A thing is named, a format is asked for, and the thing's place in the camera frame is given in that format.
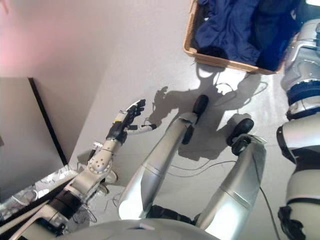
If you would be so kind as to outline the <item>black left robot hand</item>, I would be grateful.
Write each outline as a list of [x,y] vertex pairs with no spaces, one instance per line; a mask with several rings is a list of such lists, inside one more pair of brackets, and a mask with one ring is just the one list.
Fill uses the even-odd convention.
[[112,122],[105,140],[118,141],[123,145],[128,135],[137,135],[155,130],[157,128],[155,124],[132,124],[135,118],[142,114],[145,106],[146,100],[140,99],[132,103],[127,109],[120,110]]

